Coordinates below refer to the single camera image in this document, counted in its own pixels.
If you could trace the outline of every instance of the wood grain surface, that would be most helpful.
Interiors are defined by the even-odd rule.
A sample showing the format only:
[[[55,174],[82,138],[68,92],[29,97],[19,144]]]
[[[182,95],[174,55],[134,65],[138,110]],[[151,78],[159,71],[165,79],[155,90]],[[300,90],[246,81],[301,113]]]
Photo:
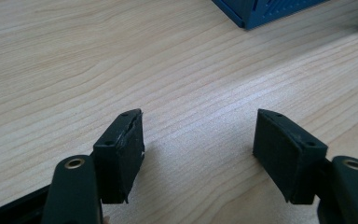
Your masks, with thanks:
[[[210,0],[0,0],[0,205],[138,107],[145,161],[111,223],[318,223],[253,157],[256,111],[358,158],[358,1],[244,31]]]

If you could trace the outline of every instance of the light wood desk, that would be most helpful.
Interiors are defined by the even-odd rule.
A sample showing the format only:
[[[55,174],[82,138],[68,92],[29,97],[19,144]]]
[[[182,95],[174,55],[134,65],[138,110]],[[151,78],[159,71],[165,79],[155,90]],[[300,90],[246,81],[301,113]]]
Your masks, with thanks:
[[[145,161],[111,223],[318,223],[253,157],[256,110],[358,158],[358,1],[250,32],[210,0],[0,1],[0,205],[137,107]]]

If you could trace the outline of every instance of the blue container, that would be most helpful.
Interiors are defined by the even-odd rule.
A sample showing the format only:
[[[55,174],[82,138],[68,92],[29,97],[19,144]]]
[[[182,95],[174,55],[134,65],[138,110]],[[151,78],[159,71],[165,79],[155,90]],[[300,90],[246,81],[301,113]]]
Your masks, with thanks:
[[[247,30],[328,0],[213,0],[238,26]]]

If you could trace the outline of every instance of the wooden table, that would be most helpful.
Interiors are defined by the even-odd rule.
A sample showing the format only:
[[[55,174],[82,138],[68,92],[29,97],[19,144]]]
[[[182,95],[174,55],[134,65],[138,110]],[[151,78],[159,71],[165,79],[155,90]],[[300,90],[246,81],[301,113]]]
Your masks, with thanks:
[[[111,223],[318,223],[253,157],[256,111],[358,158],[358,1],[249,32],[210,0],[0,1],[0,205],[137,107],[145,161]]]

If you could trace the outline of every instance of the blue plastic box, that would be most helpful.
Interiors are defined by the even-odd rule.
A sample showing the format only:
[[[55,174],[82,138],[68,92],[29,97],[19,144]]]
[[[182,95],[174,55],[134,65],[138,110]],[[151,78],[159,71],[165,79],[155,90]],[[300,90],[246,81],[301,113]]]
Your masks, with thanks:
[[[213,0],[238,26],[256,26],[291,15],[328,0]]]

